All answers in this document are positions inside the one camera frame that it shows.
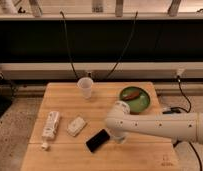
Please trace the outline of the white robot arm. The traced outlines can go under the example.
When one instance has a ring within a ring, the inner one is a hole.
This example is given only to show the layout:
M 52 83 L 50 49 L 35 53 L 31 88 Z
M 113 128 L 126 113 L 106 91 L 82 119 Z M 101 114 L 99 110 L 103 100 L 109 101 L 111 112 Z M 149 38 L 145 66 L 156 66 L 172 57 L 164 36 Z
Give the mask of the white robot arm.
M 105 124 L 116 139 L 137 132 L 203 145 L 203 113 L 131 115 L 125 102 L 116 101 Z

